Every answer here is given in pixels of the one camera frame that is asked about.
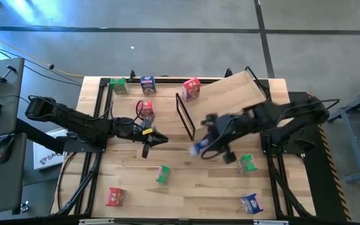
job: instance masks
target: blue box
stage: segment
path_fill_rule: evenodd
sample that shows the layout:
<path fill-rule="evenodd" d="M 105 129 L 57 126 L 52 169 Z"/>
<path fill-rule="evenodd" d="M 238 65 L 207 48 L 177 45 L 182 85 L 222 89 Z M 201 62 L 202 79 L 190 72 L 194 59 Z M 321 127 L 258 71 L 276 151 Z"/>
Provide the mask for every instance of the blue box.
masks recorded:
<path fill-rule="evenodd" d="M 246 196 L 240 197 L 242 206 L 249 214 L 256 214 L 263 209 L 259 206 L 258 200 L 256 199 L 256 194 L 248 194 Z"/>
<path fill-rule="evenodd" d="M 155 78 L 153 76 L 141 77 L 140 83 L 144 94 L 156 94 Z"/>

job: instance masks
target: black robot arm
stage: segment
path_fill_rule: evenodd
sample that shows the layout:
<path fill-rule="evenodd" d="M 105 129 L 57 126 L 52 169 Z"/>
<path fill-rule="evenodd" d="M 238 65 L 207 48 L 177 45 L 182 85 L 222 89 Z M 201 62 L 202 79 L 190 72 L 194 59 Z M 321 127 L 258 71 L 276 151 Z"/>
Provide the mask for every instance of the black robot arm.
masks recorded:
<path fill-rule="evenodd" d="M 270 130 L 269 139 L 272 144 L 281 144 L 288 137 L 308 124 L 324 123 L 329 117 L 328 110 L 323 106 L 324 101 L 311 98 L 307 101 L 292 102 L 277 105 L 271 101 L 246 107 L 241 114 L 209 114 L 201 124 L 207 126 L 208 133 L 203 139 L 208 140 L 206 147 L 202 149 L 203 159 L 213 158 L 225 153 L 226 163 L 236 160 L 231 152 L 229 143 L 249 133 L 258 133 Z M 277 127 L 279 121 L 294 118 L 283 127 Z M 216 151 L 213 156 L 205 154 Z"/>
<path fill-rule="evenodd" d="M 29 100 L 30 104 L 25 112 L 27 118 L 60 125 L 91 145 L 105 143 L 114 136 L 138 141 L 144 143 L 142 156 L 146 158 L 150 147 L 168 142 L 168 137 L 152 127 L 152 121 L 148 119 L 136 124 L 128 117 L 93 118 L 64 104 L 56 103 L 51 97 L 30 96 Z"/>

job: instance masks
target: gray floor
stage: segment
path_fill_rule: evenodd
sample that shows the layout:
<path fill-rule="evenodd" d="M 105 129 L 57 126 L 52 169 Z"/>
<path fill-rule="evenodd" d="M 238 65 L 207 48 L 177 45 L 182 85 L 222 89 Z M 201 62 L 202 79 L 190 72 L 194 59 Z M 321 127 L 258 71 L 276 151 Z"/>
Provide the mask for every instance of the gray floor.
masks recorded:
<path fill-rule="evenodd" d="M 0 24 L 12 26 L 259 27 L 253 0 L 1 2 Z M 360 30 L 360 1 L 260 0 L 260 3 L 266 29 Z M 0 31 L 0 39 L 60 69 L 87 76 L 127 76 L 133 69 L 138 75 L 222 77 L 227 68 L 240 71 L 247 65 L 259 78 L 268 76 L 259 34 Z M 321 99 L 341 98 L 339 106 L 360 93 L 360 36 L 270 34 L 267 41 L 274 75 L 286 79 L 290 91 L 309 91 Z M 9 49 L 1 43 L 0 48 Z M 79 88 L 26 71 L 22 96 L 28 94 L 52 96 L 75 107 Z M 20 118 L 24 118 L 25 108 L 26 104 L 21 102 Z M 43 131 L 56 128 L 51 123 L 28 122 Z M 343 180 L 345 175 L 358 171 L 344 127 L 338 121 L 327 124 L 326 134 L 352 220 L 360 222 L 360 181 L 346 184 Z M 33 198 L 32 190 L 41 186 L 45 193 L 43 206 L 33 205 L 32 213 L 20 215 L 31 217 L 49 212 L 46 206 L 50 206 L 52 184 L 56 180 L 41 181 L 56 178 L 59 167 L 33 171 L 31 142 L 28 146 L 24 175 L 24 184 L 28 186 L 23 196 Z M 6 218 L 10 218 L 8 213 L 0 214 L 0 219 Z"/>

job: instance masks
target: red box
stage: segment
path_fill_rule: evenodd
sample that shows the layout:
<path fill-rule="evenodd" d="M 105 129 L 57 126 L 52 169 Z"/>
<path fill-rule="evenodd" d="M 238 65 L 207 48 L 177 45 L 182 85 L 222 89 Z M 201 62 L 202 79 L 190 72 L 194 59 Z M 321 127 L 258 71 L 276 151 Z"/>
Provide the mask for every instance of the red box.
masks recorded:
<path fill-rule="evenodd" d="M 140 109 L 141 109 L 141 104 L 138 104 L 137 113 L 140 112 Z M 155 118 L 152 101 L 144 101 L 143 102 L 140 117 L 143 119 L 146 119 L 146 118 L 154 119 Z"/>
<path fill-rule="evenodd" d="M 105 206 L 122 206 L 125 193 L 123 189 L 110 187 Z"/>
<path fill-rule="evenodd" d="M 186 101 L 198 98 L 201 83 L 194 77 L 182 84 L 182 96 Z"/>

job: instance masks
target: wooden table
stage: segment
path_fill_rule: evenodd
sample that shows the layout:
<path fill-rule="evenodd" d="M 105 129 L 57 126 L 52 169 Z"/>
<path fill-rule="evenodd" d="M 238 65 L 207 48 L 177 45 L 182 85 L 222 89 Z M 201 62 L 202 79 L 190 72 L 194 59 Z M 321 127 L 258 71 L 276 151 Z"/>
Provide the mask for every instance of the wooden table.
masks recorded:
<path fill-rule="evenodd" d="M 100 77 L 85 77 L 77 110 L 92 115 Z M 284 79 L 269 79 L 272 100 L 288 103 Z M 147 159 L 141 157 L 143 145 L 112 138 L 102 155 L 92 216 L 96 218 L 193 218 L 193 219 L 274 219 L 275 212 L 266 157 L 261 153 L 259 134 L 249 134 L 231 143 L 237 156 L 252 153 L 258 170 L 240 175 L 237 164 L 225 164 L 222 157 L 202 160 L 189 155 L 193 143 L 176 112 L 175 93 L 180 84 L 157 84 L 155 96 L 145 96 L 139 84 L 129 84 L 128 96 L 114 94 L 114 116 L 134 117 L 136 103 L 152 100 L 156 115 L 154 125 L 169 137 L 166 144 L 153 147 Z M 61 184 L 64 204 L 79 185 L 85 154 L 77 154 L 66 168 Z M 311 213 L 315 214 L 308 177 L 303 162 L 296 156 L 284 155 L 290 189 Z M 171 168 L 169 184 L 155 181 L 160 165 Z M 106 207 L 110 187 L 127 191 L 123 207 Z M 83 199 L 86 205 L 88 187 Z M 264 211 L 247 214 L 240 196 L 256 193 Z M 286 213 L 284 195 L 279 191 L 282 210 Z M 52 213 L 58 210 L 54 202 Z"/>

